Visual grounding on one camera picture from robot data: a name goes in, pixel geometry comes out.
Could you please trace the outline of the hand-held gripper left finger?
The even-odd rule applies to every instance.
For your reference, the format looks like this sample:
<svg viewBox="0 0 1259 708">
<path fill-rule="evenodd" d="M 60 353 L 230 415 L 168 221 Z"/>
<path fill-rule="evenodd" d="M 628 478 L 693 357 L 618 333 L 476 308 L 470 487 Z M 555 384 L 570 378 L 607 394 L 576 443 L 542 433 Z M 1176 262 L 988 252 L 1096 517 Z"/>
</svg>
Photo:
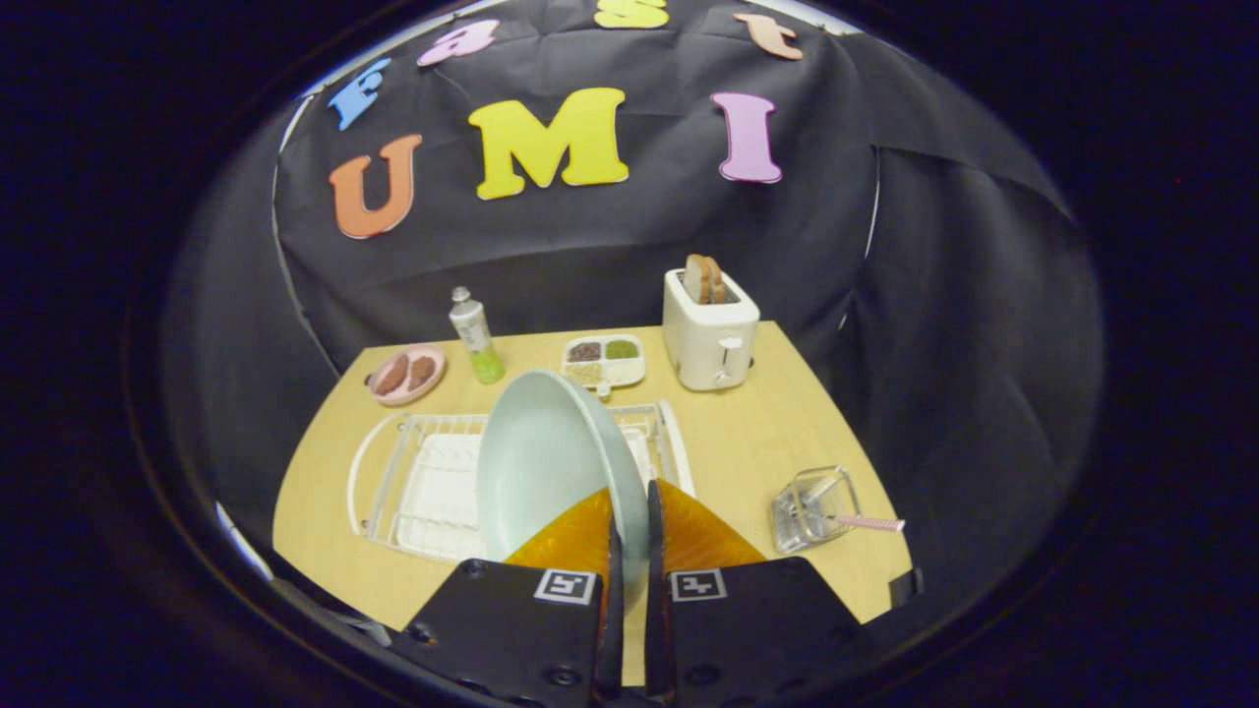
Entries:
<svg viewBox="0 0 1259 708">
<path fill-rule="evenodd" d="M 598 490 L 507 561 L 460 561 L 392 650 L 507 704 L 613 702 L 624 690 L 623 559 L 611 493 Z"/>
</svg>

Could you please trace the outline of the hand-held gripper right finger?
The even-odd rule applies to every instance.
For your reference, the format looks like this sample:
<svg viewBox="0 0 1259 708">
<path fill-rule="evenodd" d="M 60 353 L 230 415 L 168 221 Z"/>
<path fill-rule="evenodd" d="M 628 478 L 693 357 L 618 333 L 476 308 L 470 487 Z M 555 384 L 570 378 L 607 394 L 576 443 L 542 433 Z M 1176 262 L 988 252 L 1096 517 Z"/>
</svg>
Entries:
<svg viewBox="0 0 1259 708">
<path fill-rule="evenodd" d="M 818 689 L 867 649 L 810 561 L 667 569 L 671 518 L 648 484 L 645 693 L 663 704 L 771 704 Z"/>
</svg>

